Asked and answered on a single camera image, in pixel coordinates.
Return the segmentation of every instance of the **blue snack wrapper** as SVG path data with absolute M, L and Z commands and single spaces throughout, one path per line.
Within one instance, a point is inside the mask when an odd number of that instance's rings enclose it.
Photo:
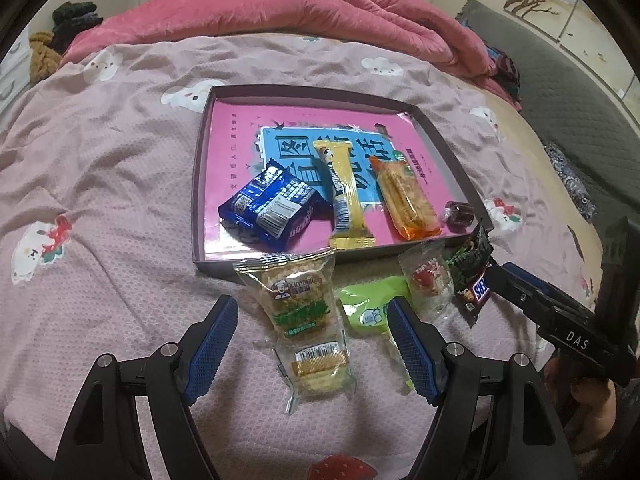
M 265 170 L 223 203 L 218 213 L 282 252 L 313 215 L 329 209 L 331 205 L 315 189 L 271 158 Z

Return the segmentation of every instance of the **pink book cover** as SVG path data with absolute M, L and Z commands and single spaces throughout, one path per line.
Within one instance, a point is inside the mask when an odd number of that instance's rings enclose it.
M 434 157 L 426 146 L 429 143 L 420 138 L 414 120 L 406 113 L 232 104 L 221 100 L 214 102 L 209 113 L 212 117 L 205 161 L 203 230 L 204 259 L 207 261 L 237 260 L 266 252 L 250 232 L 222 224 L 218 207 L 262 172 L 270 158 L 317 189 L 331 203 L 330 187 L 322 182 L 318 171 L 322 163 L 313 147 L 316 139 L 352 143 L 351 167 L 358 196 L 377 246 L 405 240 L 385 212 L 368 161 L 370 156 L 381 160 L 407 160 L 439 214 L 449 200 L 467 202 L 443 160 L 440 158 L 439 164 L 434 161 L 439 157 L 435 147 L 431 145 Z M 305 253 L 327 247 L 332 231 L 331 218 L 314 219 L 290 246 L 289 252 Z M 452 233 L 444 226 L 439 236 L 460 234 Z

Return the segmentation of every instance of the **tray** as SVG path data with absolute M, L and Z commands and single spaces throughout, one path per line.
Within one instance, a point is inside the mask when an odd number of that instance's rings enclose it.
M 470 203 L 476 221 L 493 228 L 482 199 L 453 152 L 431 121 L 415 106 L 400 101 L 343 90 L 284 85 L 213 87 L 200 126 L 193 169 L 193 261 L 215 277 L 233 274 L 233 263 L 264 254 L 251 233 L 222 225 L 218 206 L 264 170 L 270 157 L 279 160 L 331 202 L 322 182 L 313 140 L 348 139 L 351 159 L 364 204 L 365 219 L 376 237 L 372 248 L 338 251 L 338 262 L 391 256 L 415 242 L 399 236 L 370 170 L 367 157 L 394 160 L 404 156 L 412 165 L 428 199 L 439 213 L 449 200 Z M 458 245 L 463 232 L 444 228 L 439 237 Z M 330 218 L 315 219 L 290 248 L 304 253 L 326 247 Z

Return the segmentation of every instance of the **blue gripper pad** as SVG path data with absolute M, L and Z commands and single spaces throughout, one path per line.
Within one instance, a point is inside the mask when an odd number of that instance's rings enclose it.
M 508 270 L 511 274 L 514 274 L 518 278 L 520 278 L 523 282 L 529 283 L 529 285 L 535 287 L 537 290 L 542 292 L 543 294 L 549 294 L 549 288 L 546 286 L 546 283 L 543 282 L 537 276 L 534 276 L 530 272 L 527 272 L 522 267 L 517 266 L 512 262 L 505 263 L 502 268 L 504 270 Z
M 236 300 L 229 296 L 223 296 L 218 300 L 212 311 L 204 320 L 204 324 L 210 322 L 210 329 L 204 335 L 204 339 L 193 354 L 188 363 L 188 380 L 184 389 L 184 399 L 188 406 L 193 406 L 195 401 L 205 395 L 213 382 L 220 366 L 220 362 L 225 355 L 226 348 L 231 341 L 236 326 L 238 326 L 238 304 Z M 192 325 L 202 328 L 201 323 Z
M 391 300 L 386 315 L 415 391 L 439 405 L 449 376 L 442 355 L 444 339 L 436 327 L 420 322 L 402 297 Z

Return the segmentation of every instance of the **green snack package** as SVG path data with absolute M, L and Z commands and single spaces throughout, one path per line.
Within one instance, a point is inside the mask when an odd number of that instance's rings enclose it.
M 349 324 L 361 333 L 383 333 L 389 330 L 386 305 L 396 296 L 404 296 L 411 301 L 404 276 L 391 276 L 377 282 L 349 285 L 338 290 Z

